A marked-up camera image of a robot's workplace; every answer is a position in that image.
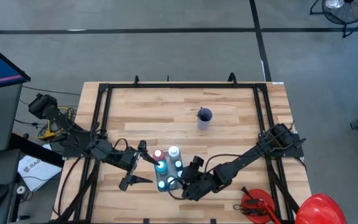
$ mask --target fan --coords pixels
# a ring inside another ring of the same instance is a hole
[[[322,12],[313,12],[313,7],[319,0],[311,6],[310,14],[323,14],[327,19],[335,24],[343,25],[343,38],[353,33],[346,33],[348,24],[358,22],[358,0],[321,0]]]

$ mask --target black line on floor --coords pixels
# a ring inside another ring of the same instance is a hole
[[[265,44],[264,44],[264,39],[262,37],[261,29],[260,29],[258,12],[256,10],[255,0],[249,0],[249,4],[251,6],[252,18],[254,20],[254,27],[255,27],[256,39],[258,42],[259,55],[260,55],[260,59],[263,62],[262,67],[264,70],[265,81],[271,82],[272,77],[270,76],[269,63],[267,62]]]
[[[154,29],[82,29],[82,30],[0,30],[0,34],[171,34],[255,32],[254,28],[202,27]]]
[[[349,32],[358,32],[356,27],[348,27]],[[68,30],[0,30],[0,34],[173,34],[173,33],[237,33],[256,32],[343,32],[343,28],[247,28],[247,27],[202,27],[202,28],[151,28],[151,29],[68,29]]]
[[[349,32],[358,32],[358,27],[347,27]],[[343,32],[343,28],[262,28],[262,32]]]

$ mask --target wooden table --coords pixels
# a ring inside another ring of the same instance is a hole
[[[75,119],[82,128],[91,127],[98,85],[98,82],[84,84]],[[267,86],[274,122],[285,123],[289,127],[292,116],[284,85],[267,83]],[[268,128],[262,93],[260,99],[265,126]],[[206,131],[199,131],[196,127],[196,112],[200,106],[213,112],[211,126]],[[126,138],[129,144],[137,146],[141,139],[146,140],[147,149],[151,153],[156,149],[178,146],[184,166],[187,166],[194,155],[207,160],[216,154],[246,152],[257,142],[259,125],[252,89],[122,88],[113,90],[107,130],[111,142]],[[209,167],[233,159],[217,157],[210,162]],[[66,161],[62,180],[74,160]],[[283,163],[288,189],[301,205],[311,196],[305,168],[293,158],[283,158]],[[62,208],[67,207],[77,194],[82,169],[83,159],[69,176]],[[262,158],[240,171],[229,187],[218,194],[211,192],[198,202],[174,200],[169,194],[157,192],[155,183],[134,184],[122,192],[118,184],[125,173],[109,164],[101,165],[92,222],[142,223],[144,218],[149,218],[151,223],[209,223],[210,219],[215,218],[218,223],[249,223],[240,211],[232,208],[243,195],[240,189],[246,186],[249,190],[263,189],[270,192],[266,164]],[[143,160],[138,163],[135,175],[155,180],[153,165]],[[180,196],[181,190],[173,193]],[[285,218],[287,216],[280,193],[279,197],[282,217]],[[85,217],[87,203],[88,194],[84,197],[81,218]]]

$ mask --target blue cup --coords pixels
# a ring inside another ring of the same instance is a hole
[[[197,113],[197,128],[206,130],[212,120],[212,111],[208,108],[201,108]]]

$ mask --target gray floor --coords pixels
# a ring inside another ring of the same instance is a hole
[[[340,27],[310,16],[309,1],[256,2],[262,28]],[[0,30],[253,27],[248,1],[0,0]],[[329,194],[358,223],[358,33],[263,33],[272,80],[285,82],[304,146],[312,192]],[[31,77],[27,85],[79,93],[86,81],[218,81],[235,72],[263,81],[255,34],[0,35],[0,51]],[[23,89],[30,102],[36,91]],[[77,96],[53,95],[61,105]],[[36,121],[19,105],[17,119]],[[21,124],[17,133],[38,131]],[[20,213],[47,222],[58,182],[42,187]]]

